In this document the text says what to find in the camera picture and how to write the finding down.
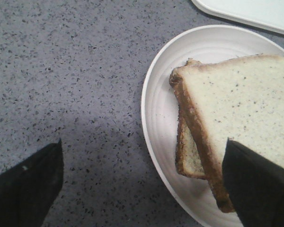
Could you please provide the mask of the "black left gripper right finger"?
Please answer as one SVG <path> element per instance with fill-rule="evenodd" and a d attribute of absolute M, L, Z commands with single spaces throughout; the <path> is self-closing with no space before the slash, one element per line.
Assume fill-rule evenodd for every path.
<path fill-rule="evenodd" d="M 284 227 L 284 168 L 228 140 L 223 184 L 245 227 Z"/>

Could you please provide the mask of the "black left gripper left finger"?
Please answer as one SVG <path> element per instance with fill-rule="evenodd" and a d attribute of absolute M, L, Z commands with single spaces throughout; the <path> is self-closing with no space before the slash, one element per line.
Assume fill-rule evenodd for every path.
<path fill-rule="evenodd" d="M 0 174 L 0 227 L 40 227 L 63 185 L 62 142 Z"/>

